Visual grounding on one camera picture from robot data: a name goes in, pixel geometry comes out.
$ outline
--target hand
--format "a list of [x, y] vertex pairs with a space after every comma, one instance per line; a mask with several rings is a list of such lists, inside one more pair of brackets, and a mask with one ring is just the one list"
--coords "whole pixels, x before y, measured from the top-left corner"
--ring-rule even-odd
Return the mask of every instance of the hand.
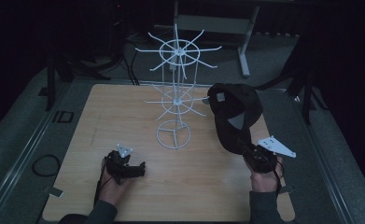
[[[277, 157], [277, 160], [282, 163], [282, 158]], [[253, 171], [252, 167], [249, 166], [248, 162], [246, 162], [246, 166], [251, 171], [251, 183], [252, 183], [252, 191], [254, 192], [275, 192], [278, 185], [278, 180], [275, 177], [274, 172], [269, 172], [267, 174], [260, 174]], [[278, 163], [275, 166], [275, 171], [278, 176], [282, 178], [281, 165]]]
[[133, 183], [133, 179], [127, 178], [121, 183], [121, 185], [118, 185], [118, 183], [116, 183], [113, 177], [111, 177], [111, 175], [105, 169], [103, 174], [103, 179], [101, 180], [101, 182], [102, 182], [101, 186], [103, 187], [100, 191], [98, 200], [111, 203], [115, 207], [117, 207], [119, 202], [121, 201], [122, 196], [125, 194], [127, 189]]

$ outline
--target wooden table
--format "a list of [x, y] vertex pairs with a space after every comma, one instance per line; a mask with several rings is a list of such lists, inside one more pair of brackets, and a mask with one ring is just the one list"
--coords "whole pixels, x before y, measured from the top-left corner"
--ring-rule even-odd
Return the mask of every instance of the wooden table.
[[[194, 98], [206, 96], [196, 88]], [[250, 173], [243, 157], [231, 154], [218, 141], [209, 105], [197, 101], [194, 112], [183, 115], [190, 126], [190, 142], [180, 149], [162, 147], [156, 139], [156, 120], [164, 109], [162, 95], [152, 86], [95, 85], [63, 160], [54, 187], [63, 197], [50, 196], [43, 212], [48, 221], [92, 210], [101, 160], [116, 144], [133, 149], [130, 165], [147, 163], [118, 207], [119, 221], [247, 221]], [[268, 137], [261, 117], [251, 128], [253, 141]], [[295, 217], [288, 194], [278, 197], [284, 220]]]

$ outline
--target black object in hand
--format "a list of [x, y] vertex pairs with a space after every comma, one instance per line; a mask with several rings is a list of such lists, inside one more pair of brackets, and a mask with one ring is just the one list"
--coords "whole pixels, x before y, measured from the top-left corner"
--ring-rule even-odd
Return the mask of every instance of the black object in hand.
[[277, 156], [262, 146], [241, 146], [243, 157], [256, 173], [266, 174], [273, 172], [277, 165]]
[[122, 158], [118, 151], [112, 150], [105, 157], [106, 170], [112, 175], [118, 184], [121, 184], [122, 178], [132, 178], [143, 176], [145, 174], [145, 162], [141, 162], [139, 166], [130, 166], [129, 160], [131, 155]]

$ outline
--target metal stand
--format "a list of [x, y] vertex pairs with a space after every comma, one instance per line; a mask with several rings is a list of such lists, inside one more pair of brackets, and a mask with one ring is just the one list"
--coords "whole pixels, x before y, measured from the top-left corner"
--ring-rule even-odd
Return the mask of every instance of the metal stand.
[[[184, 147], [191, 137], [190, 128], [187, 123], [182, 119], [182, 115], [193, 111], [200, 116], [205, 116], [204, 114], [193, 109], [195, 101], [202, 101], [204, 98], [193, 97], [194, 88], [196, 84], [197, 69], [198, 64], [204, 64], [210, 68], [217, 68], [216, 66], [203, 63], [200, 61], [200, 55], [203, 51], [218, 50], [216, 49], [199, 49], [193, 42], [198, 39], [204, 30], [197, 35], [193, 40], [188, 41], [185, 39], [179, 39], [177, 28], [175, 25], [175, 39], [164, 42], [156, 36], [149, 34], [152, 38], [162, 42], [162, 45], [157, 50], [142, 50], [136, 49], [140, 52], [157, 52], [160, 54], [162, 63], [160, 63], [155, 68], [150, 69], [150, 71], [155, 71], [158, 68], [162, 68], [162, 85], [153, 87], [162, 93], [162, 98], [159, 102], [146, 102], [161, 104], [164, 108], [164, 113], [162, 113], [157, 120], [163, 118], [166, 114], [175, 115], [174, 119], [166, 120], [157, 129], [156, 136], [159, 143], [167, 148], [178, 149]], [[188, 65], [195, 64], [194, 80], [192, 84], [186, 84], [185, 79], [187, 79], [187, 72], [185, 67]], [[171, 86], [166, 85], [164, 79], [164, 66], [172, 65], [175, 66], [175, 70], [172, 71], [173, 83]]]

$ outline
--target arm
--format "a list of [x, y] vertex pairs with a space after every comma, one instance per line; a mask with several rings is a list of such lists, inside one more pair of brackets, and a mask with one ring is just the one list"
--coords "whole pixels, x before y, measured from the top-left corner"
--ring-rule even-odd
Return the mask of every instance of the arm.
[[132, 184], [133, 179], [128, 178], [118, 185], [113, 177], [104, 170], [102, 188], [98, 197], [98, 202], [84, 222], [85, 224], [111, 224], [118, 214], [117, 206], [127, 189]]
[[95, 224], [95, 223], [113, 223], [116, 215], [118, 214], [118, 209], [111, 203], [107, 203], [99, 200], [92, 211], [89, 214], [89, 217], [84, 222], [85, 224]]
[[[251, 209], [251, 219], [249, 224], [283, 224], [277, 211], [277, 194], [276, 189], [278, 180], [273, 172], [259, 174], [252, 170], [246, 162], [246, 166], [251, 171], [252, 191], [249, 192], [249, 205]], [[275, 168], [281, 176], [281, 166], [277, 164]]]

